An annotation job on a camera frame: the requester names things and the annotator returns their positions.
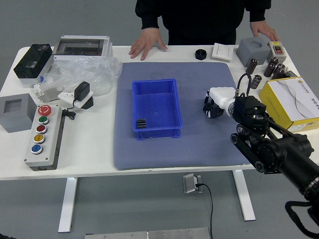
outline hand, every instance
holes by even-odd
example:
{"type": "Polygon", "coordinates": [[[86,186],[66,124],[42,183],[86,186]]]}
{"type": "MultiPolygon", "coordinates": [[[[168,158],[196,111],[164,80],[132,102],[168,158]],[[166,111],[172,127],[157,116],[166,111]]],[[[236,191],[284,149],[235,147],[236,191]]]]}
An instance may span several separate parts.
{"type": "Polygon", "coordinates": [[[250,23],[250,29],[254,36],[259,36],[258,33],[269,37],[271,41],[279,41],[276,31],[268,26],[266,21],[254,21],[250,23]]]}
{"type": "Polygon", "coordinates": [[[161,49],[167,50],[167,47],[161,39],[160,30],[158,28],[145,28],[142,30],[139,39],[131,46],[129,55],[131,55],[131,58],[133,59],[143,51],[141,57],[141,61],[143,61],[155,42],[159,44],[161,49]]]}

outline red switch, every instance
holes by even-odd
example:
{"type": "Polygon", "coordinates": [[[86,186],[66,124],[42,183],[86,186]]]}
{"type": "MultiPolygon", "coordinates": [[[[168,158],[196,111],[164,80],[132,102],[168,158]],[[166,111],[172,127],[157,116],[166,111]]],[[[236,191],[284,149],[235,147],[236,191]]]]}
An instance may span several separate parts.
{"type": "Polygon", "coordinates": [[[37,133],[40,133],[40,134],[44,134],[46,133],[47,131],[47,127],[43,124],[39,125],[37,128],[36,128],[36,132],[37,133]]]}
{"type": "Polygon", "coordinates": [[[275,50],[276,50],[277,54],[282,54],[283,53],[283,51],[281,50],[281,48],[279,46],[276,46],[275,50]]]}
{"type": "Polygon", "coordinates": [[[40,108],[38,109],[38,113],[41,116],[48,116],[49,114],[51,114],[51,106],[48,106],[48,105],[40,106],[40,108]]]}

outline red button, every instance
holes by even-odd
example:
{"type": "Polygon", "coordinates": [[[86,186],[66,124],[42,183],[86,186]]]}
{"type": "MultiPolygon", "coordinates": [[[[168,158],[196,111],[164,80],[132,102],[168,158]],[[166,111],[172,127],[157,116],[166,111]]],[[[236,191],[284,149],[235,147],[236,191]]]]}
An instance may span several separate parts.
{"type": "Polygon", "coordinates": [[[45,125],[39,125],[37,128],[36,128],[36,132],[37,133],[40,133],[40,134],[43,134],[43,133],[46,133],[47,131],[47,127],[45,125]]]}
{"type": "Polygon", "coordinates": [[[38,109],[38,113],[41,116],[48,116],[51,114],[51,106],[43,105],[38,109]]]}

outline person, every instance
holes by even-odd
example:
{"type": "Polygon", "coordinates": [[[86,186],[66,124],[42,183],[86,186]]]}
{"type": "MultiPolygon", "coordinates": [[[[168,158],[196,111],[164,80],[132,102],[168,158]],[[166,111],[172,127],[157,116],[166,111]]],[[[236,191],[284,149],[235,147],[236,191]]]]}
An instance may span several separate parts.
{"type": "Polygon", "coordinates": [[[167,50],[160,35],[160,16],[169,45],[235,44],[245,9],[254,36],[261,33],[278,41],[276,31],[265,21],[265,10],[270,7],[271,0],[137,0],[135,12],[142,19],[142,33],[129,54],[135,58],[143,51],[143,61],[156,42],[167,50]]]}
{"type": "Polygon", "coordinates": [[[10,238],[8,236],[0,234],[0,239],[15,239],[15,238],[10,238]]]}

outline push button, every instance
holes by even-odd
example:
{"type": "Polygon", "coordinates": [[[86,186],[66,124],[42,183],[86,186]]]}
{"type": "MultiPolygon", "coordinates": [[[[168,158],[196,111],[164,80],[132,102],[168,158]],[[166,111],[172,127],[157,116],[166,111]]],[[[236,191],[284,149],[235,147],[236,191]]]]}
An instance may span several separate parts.
{"type": "Polygon", "coordinates": [[[39,124],[48,124],[49,118],[47,116],[41,116],[38,120],[39,124]]]}
{"type": "Polygon", "coordinates": [[[35,143],[43,143],[44,141],[45,141],[45,137],[44,137],[44,135],[42,135],[42,134],[37,134],[35,137],[34,137],[34,139],[33,139],[33,141],[35,142],[35,143]]]}
{"type": "Polygon", "coordinates": [[[37,128],[36,128],[36,132],[37,133],[40,133],[40,134],[44,134],[46,133],[47,131],[47,127],[45,125],[39,125],[37,128]]]}
{"type": "Polygon", "coordinates": [[[282,54],[283,51],[281,50],[281,47],[280,46],[275,46],[275,51],[277,54],[282,54]]]}
{"type": "Polygon", "coordinates": [[[43,147],[40,144],[35,144],[31,149],[31,152],[33,154],[40,154],[42,151],[43,151],[43,147]]]}
{"type": "Polygon", "coordinates": [[[51,114],[51,106],[48,106],[48,105],[40,106],[38,109],[38,113],[41,116],[48,116],[49,114],[51,114]]]}

